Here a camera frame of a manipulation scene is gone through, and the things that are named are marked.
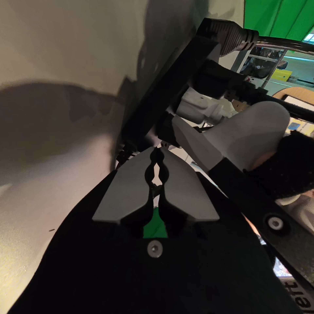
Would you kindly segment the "green plastic bin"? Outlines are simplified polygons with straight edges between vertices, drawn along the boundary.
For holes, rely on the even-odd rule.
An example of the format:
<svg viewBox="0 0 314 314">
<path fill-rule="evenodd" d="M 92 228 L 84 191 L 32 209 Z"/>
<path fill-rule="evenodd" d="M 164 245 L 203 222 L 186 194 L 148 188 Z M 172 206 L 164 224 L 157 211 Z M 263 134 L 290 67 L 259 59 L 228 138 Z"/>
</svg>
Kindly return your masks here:
<svg viewBox="0 0 314 314">
<path fill-rule="evenodd" d="M 303 41 L 313 25 L 313 0 L 245 0 L 244 28 L 260 36 Z"/>
<path fill-rule="evenodd" d="M 151 221 L 143 228 L 143 238 L 167 238 L 166 226 L 159 215 L 159 208 L 154 208 Z"/>
</svg>

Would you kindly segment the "black power plug with cable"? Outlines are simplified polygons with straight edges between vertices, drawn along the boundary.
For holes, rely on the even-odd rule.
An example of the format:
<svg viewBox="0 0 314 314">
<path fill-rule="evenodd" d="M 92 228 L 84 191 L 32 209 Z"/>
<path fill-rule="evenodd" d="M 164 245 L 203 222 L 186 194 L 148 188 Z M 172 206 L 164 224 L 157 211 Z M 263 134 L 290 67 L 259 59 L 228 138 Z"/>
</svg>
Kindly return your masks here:
<svg viewBox="0 0 314 314">
<path fill-rule="evenodd" d="M 164 112 L 156 123 L 156 134 L 158 138 L 169 145 L 180 148 L 176 141 L 172 119 L 174 116 L 169 112 Z"/>
</svg>

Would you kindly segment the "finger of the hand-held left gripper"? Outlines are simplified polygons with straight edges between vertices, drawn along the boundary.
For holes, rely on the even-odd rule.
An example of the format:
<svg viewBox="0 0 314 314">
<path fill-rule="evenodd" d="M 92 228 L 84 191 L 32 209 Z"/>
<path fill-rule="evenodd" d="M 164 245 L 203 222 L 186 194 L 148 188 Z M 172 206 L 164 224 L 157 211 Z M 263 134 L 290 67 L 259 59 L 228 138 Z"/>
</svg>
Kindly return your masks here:
<svg viewBox="0 0 314 314">
<path fill-rule="evenodd" d="M 221 152 L 182 118 L 176 115 L 171 123 L 176 142 L 204 172 L 209 172 L 222 161 Z"/>
</svg>

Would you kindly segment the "person's left hand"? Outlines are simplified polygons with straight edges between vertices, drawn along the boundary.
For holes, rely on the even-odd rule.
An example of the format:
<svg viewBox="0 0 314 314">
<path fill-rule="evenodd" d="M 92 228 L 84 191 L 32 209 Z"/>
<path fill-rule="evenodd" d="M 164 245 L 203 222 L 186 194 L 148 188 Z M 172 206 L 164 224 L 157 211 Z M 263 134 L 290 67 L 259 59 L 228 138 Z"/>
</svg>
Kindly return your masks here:
<svg viewBox="0 0 314 314">
<path fill-rule="evenodd" d="M 263 163 L 265 163 L 268 159 L 270 159 L 276 152 L 267 152 L 262 155 L 260 155 L 252 164 L 251 170 L 254 170 L 255 168 L 261 166 Z"/>
</svg>

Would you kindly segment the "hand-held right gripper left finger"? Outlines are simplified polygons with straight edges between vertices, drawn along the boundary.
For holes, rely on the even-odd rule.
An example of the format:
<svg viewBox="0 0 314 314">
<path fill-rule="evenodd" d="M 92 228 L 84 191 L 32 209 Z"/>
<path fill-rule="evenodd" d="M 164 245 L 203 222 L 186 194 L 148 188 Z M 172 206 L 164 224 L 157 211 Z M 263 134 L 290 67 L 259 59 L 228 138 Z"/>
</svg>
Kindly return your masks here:
<svg viewBox="0 0 314 314">
<path fill-rule="evenodd" d="M 116 172 L 93 221 L 146 225 L 154 205 L 150 184 L 154 178 L 156 147 L 150 147 L 126 161 Z"/>
</svg>

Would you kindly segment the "metal storage rack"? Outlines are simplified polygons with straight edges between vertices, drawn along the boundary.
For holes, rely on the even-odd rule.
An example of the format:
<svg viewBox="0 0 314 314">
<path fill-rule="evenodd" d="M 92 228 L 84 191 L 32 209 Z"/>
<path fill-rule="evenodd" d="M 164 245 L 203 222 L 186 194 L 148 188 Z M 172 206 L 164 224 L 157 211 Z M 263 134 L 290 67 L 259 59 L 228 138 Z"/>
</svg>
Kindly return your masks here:
<svg viewBox="0 0 314 314">
<path fill-rule="evenodd" d="M 278 59 L 284 55 L 283 50 L 255 47 L 243 64 L 240 74 L 265 79 L 273 69 L 285 70 L 287 68 L 288 61 L 285 60 L 279 61 L 275 67 Z"/>
</svg>

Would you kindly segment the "yellow sign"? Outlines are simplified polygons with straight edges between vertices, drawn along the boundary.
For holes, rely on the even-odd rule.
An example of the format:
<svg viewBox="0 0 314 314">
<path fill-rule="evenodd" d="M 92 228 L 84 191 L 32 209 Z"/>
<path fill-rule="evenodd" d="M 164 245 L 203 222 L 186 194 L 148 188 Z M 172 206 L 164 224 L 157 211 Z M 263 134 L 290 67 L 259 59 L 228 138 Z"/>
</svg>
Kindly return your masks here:
<svg viewBox="0 0 314 314">
<path fill-rule="evenodd" d="M 278 69 L 276 68 L 275 71 L 273 72 L 270 80 L 280 80 L 280 81 L 287 81 L 289 77 L 291 76 L 293 72 L 286 70 L 286 69 Z"/>
</svg>

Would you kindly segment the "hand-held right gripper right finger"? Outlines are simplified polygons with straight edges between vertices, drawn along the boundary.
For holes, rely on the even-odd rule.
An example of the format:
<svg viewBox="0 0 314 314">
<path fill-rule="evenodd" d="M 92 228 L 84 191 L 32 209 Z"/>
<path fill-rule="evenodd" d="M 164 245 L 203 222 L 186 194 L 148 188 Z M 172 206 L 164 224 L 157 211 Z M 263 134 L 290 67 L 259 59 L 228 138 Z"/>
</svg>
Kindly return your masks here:
<svg viewBox="0 0 314 314">
<path fill-rule="evenodd" d="M 197 222 L 219 220 L 197 173 L 188 163 L 166 148 L 159 148 L 158 165 L 167 203 Z"/>
</svg>

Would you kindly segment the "light wooden board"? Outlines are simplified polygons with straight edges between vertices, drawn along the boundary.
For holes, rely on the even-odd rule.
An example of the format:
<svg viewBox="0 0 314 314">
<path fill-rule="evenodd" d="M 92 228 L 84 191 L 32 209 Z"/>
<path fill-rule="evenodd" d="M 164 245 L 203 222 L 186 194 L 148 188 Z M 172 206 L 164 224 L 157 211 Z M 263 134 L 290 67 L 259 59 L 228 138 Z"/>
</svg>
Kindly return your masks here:
<svg viewBox="0 0 314 314">
<path fill-rule="evenodd" d="M 281 99 L 283 95 L 288 94 L 301 99 L 308 99 L 310 102 L 314 102 L 314 89 L 304 87 L 288 87 L 276 92 L 273 97 Z"/>
</svg>

